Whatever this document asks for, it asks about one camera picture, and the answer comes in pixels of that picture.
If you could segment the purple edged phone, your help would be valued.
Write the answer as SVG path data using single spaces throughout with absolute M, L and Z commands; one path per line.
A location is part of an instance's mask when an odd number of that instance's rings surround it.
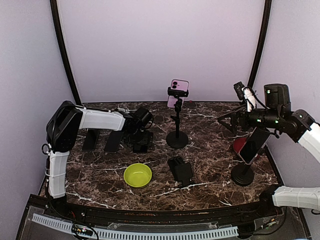
M 111 131 L 105 144 L 104 152 L 111 154 L 117 153 L 123 136 L 123 131 Z

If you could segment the green bowl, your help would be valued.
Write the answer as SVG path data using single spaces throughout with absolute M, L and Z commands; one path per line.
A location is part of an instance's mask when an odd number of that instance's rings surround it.
M 123 173 L 124 181 L 132 188 L 146 187 L 151 181 L 152 176 L 153 173 L 150 167 L 143 163 L 131 164 Z

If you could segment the black tall phone stand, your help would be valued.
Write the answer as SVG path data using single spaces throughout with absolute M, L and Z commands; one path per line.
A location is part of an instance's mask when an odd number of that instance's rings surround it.
M 182 105 L 182 99 L 178 99 L 174 105 L 176 116 L 170 116 L 170 118 L 175 122 L 175 131 L 171 131 L 166 136 L 166 143 L 173 149 L 182 149 L 186 147 L 189 142 L 187 134 L 183 131 L 180 131 L 180 112 L 182 110 Z

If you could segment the dark blue phone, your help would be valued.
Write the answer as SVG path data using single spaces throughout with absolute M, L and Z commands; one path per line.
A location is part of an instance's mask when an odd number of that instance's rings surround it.
M 99 134 L 99 129 L 88 129 L 84 139 L 82 150 L 85 152 L 94 151 L 98 142 Z

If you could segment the pink phone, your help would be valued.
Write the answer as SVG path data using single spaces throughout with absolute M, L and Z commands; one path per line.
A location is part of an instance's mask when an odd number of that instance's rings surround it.
M 178 99 L 182 99 L 182 103 L 189 95 L 189 85 L 187 80 L 173 79 L 170 87 L 167 89 L 168 100 L 167 107 L 174 108 Z

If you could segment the black folding phone stand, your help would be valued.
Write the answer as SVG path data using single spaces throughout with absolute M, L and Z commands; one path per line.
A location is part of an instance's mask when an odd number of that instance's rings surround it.
M 181 156 L 175 156 L 170 158 L 167 163 L 178 188 L 181 189 L 195 183 L 190 162 L 185 162 Z

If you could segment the large black phone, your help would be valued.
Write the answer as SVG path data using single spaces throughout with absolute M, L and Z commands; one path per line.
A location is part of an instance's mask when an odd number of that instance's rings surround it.
M 145 154 L 148 152 L 148 146 L 135 144 L 132 151 L 136 154 Z

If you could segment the white folding phone stand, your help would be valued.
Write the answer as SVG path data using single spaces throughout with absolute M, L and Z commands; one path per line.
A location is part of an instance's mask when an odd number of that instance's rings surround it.
M 124 108 L 115 108 L 118 112 L 125 112 L 125 113 L 130 113 L 129 109 L 124 109 Z

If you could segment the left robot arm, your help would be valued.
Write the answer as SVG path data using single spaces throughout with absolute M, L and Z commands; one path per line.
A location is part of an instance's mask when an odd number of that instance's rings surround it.
M 44 146 L 47 151 L 43 151 L 48 155 L 47 191 L 55 199 L 51 210 L 60 218 L 67 218 L 71 213 L 70 206 L 60 198 L 66 195 L 67 160 L 79 130 L 88 130 L 83 151 L 93 151 L 100 131 L 109 130 L 104 147 L 106 153 L 115 154 L 121 144 L 129 145 L 135 153 L 145 153 L 153 144 L 153 133 L 149 131 L 153 121 L 154 116 L 144 107 L 133 111 L 123 108 L 99 110 L 64 101 L 46 126 Z

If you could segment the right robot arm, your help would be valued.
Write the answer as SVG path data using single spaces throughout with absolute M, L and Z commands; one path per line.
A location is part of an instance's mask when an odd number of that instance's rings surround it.
M 287 134 L 295 143 L 306 149 L 316 160 L 320 159 L 320 125 L 305 110 L 291 110 L 289 87 L 273 83 L 264 86 L 265 102 L 260 100 L 251 87 L 242 82 L 234 84 L 234 90 L 245 104 L 218 118 L 233 134 L 253 129 L 249 137 L 234 141 L 233 148 L 242 160 L 231 170 L 231 179 L 238 186 L 246 187 L 254 180 L 251 165 L 262 153 L 270 136 L 279 138 Z

